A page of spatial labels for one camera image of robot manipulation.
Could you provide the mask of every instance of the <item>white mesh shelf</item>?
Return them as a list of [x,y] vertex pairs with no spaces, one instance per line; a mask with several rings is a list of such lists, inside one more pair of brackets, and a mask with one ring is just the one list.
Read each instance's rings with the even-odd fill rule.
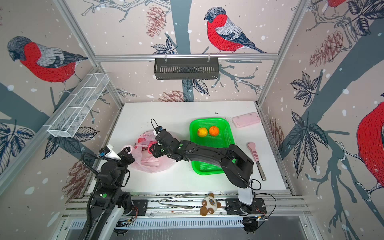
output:
[[107,74],[90,74],[84,86],[48,129],[54,137],[73,137],[109,83]]

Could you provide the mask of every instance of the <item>brown and white plush toy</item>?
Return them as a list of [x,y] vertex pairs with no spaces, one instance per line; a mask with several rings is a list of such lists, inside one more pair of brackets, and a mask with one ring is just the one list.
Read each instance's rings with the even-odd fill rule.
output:
[[213,214],[216,209],[221,207],[221,203],[215,199],[213,193],[210,193],[204,198],[202,205],[200,208],[200,215],[202,216],[206,216],[208,213]]

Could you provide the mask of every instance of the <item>yellow fruit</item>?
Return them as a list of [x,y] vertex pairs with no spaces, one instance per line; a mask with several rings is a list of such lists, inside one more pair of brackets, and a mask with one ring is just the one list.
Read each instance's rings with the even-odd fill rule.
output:
[[205,127],[201,127],[197,130],[197,135],[199,137],[206,137],[208,135],[208,130]]
[[212,126],[209,129],[209,135],[216,137],[219,134],[219,129],[216,126]]

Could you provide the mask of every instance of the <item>pink case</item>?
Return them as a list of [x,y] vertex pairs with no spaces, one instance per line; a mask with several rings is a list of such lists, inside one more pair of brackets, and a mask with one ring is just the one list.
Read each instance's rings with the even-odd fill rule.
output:
[[257,113],[247,113],[241,116],[232,118],[236,127],[245,127],[260,122]]

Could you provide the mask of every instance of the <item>bird head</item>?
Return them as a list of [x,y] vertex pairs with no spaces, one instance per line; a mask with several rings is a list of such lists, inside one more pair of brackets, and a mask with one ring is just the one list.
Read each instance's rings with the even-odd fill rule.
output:
[[222,7],[213,7],[208,10],[207,14],[204,17],[204,20],[209,21],[209,23],[212,23],[214,19],[221,14],[226,14],[224,8]]
[[20,60],[25,61],[24,47],[31,40],[23,36],[17,36],[8,42],[8,52],[13,61]]

